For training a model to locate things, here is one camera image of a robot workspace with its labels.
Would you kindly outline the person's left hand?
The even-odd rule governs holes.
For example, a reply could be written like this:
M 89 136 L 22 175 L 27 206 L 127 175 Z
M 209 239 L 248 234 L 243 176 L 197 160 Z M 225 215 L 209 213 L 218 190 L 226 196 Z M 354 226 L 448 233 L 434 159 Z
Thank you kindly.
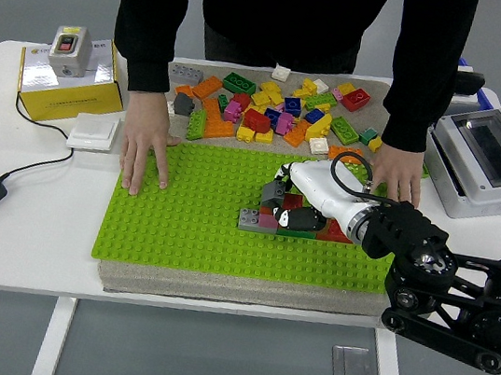
M 418 207 L 421 200 L 424 153 L 408 152 L 382 144 L 372 161 L 374 185 L 386 184 L 392 201 L 409 201 Z

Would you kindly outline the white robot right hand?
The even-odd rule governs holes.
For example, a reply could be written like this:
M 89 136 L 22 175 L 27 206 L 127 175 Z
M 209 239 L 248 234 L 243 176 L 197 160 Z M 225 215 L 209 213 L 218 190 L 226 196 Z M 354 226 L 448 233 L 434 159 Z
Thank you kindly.
M 361 192 L 363 187 L 341 161 L 291 162 L 283 165 L 275 176 L 277 180 L 283 177 L 288 177 L 288 182 L 306 197 L 309 206 L 273 208 L 273 216 L 282 228 L 319 231 L 329 219 L 333 219 L 339 223 L 340 229 L 352 243 L 361 243 L 372 204 L 344 190 L 349 188 L 354 192 Z

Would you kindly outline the person's right hand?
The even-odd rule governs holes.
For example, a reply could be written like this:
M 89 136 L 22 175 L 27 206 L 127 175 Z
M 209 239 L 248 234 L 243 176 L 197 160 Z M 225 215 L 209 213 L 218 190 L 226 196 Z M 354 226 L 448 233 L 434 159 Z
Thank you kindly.
M 146 173 L 147 155 L 154 152 L 160 189 L 167 188 L 169 166 L 167 148 L 180 144 L 170 135 L 170 116 L 164 93 L 132 91 L 125 115 L 119 167 L 122 187 L 135 196 Z

